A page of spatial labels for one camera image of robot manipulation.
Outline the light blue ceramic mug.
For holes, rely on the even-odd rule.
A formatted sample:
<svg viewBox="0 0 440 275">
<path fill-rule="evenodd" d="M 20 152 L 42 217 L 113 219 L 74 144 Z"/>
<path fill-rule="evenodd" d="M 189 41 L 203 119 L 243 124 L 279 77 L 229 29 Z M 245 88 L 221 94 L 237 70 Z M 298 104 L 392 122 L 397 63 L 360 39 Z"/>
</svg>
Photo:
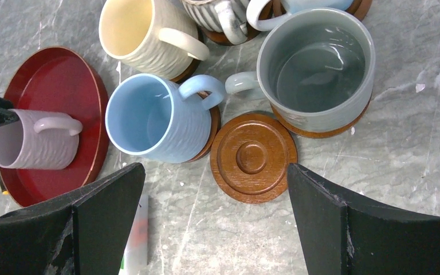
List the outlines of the light blue ceramic mug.
<svg viewBox="0 0 440 275">
<path fill-rule="evenodd" d="M 226 97 L 224 84 L 200 74 L 183 84 L 140 73 L 112 93 L 105 126 L 120 151 L 166 163 L 183 163 L 198 155 L 211 131 L 210 109 Z"/>
</svg>

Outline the grey ribbed ceramic cup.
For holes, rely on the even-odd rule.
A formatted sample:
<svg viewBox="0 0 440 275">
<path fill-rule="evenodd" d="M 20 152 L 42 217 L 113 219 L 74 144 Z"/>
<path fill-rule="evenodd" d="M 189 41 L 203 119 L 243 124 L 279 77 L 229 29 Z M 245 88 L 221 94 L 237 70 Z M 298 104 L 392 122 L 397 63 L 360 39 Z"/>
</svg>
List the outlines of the grey ribbed ceramic cup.
<svg viewBox="0 0 440 275">
<path fill-rule="evenodd" d="M 182 0 L 181 3 L 199 27 L 224 33 L 234 45 L 247 41 L 248 0 Z"/>
</svg>

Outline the mauve ceramic mug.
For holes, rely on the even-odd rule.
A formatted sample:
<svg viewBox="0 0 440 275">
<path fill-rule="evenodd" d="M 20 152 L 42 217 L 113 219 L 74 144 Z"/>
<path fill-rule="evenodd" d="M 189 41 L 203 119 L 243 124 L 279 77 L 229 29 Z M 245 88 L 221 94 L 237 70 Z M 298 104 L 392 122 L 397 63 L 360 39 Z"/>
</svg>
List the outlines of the mauve ceramic mug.
<svg viewBox="0 0 440 275">
<path fill-rule="evenodd" d="M 61 112 L 12 109 L 19 120 L 0 127 L 0 167 L 60 170 L 77 154 L 80 121 Z"/>
</svg>

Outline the grey-green ceramic mug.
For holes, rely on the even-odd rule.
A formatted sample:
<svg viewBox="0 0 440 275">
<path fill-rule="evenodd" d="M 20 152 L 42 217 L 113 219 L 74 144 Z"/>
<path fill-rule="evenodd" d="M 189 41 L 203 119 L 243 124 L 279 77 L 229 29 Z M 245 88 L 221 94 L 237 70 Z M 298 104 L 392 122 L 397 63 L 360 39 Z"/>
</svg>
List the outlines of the grey-green ceramic mug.
<svg viewBox="0 0 440 275">
<path fill-rule="evenodd" d="M 367 109 L 376 54 L 367 28 L 330 7 L 292 14 L 264 39 L 253 71 L 232 74 L 227 93 L 266 98 L 290 131 L 309 138 L 337 135 Z"/>
</svg>

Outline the white ceramic mug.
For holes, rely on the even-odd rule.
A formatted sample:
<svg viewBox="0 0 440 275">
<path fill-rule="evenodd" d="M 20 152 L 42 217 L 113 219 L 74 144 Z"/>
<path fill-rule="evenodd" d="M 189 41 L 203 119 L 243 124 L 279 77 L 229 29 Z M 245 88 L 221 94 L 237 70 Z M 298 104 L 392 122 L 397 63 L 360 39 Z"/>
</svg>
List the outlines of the white ceramic mug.
<svg viewBox="0 0 440 275">
<path fill-rule="evenodd" d="M 248 23 L 262 32 L 273 30 L 276 26 L 286 21 L 292 14 L 302 10 L 321 7 L 347 10 L 353 3 L 353 1 L 350 0 L 286 0 L 281 1 L 281 4 L 286 10 L 286 14 L 272 19 L 260 19 L 260 13 L 268 2 L 268 0 L 250 1 L 246 9 Z"/>
</svg>

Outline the cream ribbed ceramic mug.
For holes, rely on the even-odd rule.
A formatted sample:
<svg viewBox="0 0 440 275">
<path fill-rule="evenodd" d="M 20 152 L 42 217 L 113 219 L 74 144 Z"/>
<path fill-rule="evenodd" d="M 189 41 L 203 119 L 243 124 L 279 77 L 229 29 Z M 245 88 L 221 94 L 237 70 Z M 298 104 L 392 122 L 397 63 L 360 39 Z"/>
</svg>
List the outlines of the cream ribbed ceramic mug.
<svg viewBox="0 0 440 275">
<path fill-rule="evenodd" d="M 99 39 L 109 56 L 169 80 L 210 54 L 194 21 L 169 1 L 107 0 Z"/>
</svg>

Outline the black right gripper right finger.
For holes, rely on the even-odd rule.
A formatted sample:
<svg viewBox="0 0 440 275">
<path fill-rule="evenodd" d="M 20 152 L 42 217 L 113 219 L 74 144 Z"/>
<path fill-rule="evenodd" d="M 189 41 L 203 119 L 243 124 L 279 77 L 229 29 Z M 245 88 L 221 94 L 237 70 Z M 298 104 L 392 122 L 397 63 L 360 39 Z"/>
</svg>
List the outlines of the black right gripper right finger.
<svg viewBox="0 0 440 275">
<path fill-rule="evenodd" d="M 309 274 L 440 274 L 440 217 L 368 198 L 291 163 L 288 191 Z"/>
</svg>

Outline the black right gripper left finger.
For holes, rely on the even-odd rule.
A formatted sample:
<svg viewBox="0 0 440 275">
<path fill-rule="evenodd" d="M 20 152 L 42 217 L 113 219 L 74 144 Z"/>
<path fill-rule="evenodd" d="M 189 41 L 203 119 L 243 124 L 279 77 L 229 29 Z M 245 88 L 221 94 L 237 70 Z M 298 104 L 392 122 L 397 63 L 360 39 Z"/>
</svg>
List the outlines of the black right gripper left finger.
<svg viewBox="0 0 440 275">
<path fill-rule="evenodd" d="M 0 274 L 118 274 L 145 175 L 132 163 L 0 216 Z"/>
</svg>

